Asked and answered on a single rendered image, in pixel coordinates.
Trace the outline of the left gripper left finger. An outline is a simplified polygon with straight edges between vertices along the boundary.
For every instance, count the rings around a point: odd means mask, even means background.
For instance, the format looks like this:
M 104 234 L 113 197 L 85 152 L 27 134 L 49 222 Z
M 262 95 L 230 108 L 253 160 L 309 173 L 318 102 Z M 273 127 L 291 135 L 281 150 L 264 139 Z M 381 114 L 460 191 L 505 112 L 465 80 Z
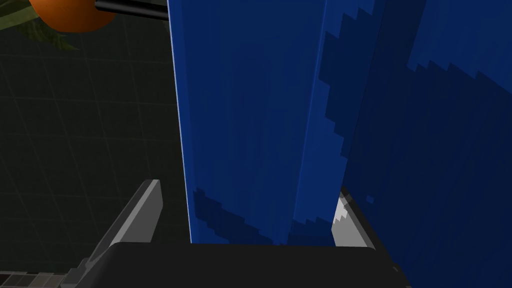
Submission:
M 151 242 L 162 208 L 161 182 L 145 180 L 95 247 L 87 263 L 96 262 L 116 243 Z

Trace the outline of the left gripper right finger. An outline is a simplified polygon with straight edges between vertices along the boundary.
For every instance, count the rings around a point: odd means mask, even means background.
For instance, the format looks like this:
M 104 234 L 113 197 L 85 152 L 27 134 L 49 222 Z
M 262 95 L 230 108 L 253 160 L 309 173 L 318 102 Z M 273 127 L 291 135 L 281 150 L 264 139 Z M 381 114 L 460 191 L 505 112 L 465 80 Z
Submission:
M 355 200 L 343 186 L 336 205 L 331 227 L 337 247 L 369 247 L 374 249 L 369 233 L 365 228 L 365 218 Z

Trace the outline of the blue door leaf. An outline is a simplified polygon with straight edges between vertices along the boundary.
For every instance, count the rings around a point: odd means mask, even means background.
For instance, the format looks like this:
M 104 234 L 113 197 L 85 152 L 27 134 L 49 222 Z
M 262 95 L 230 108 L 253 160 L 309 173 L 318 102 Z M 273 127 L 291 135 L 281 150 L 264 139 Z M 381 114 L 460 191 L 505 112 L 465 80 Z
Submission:
M 512 0 L 167 0 L 190 240 L 512 288 Z

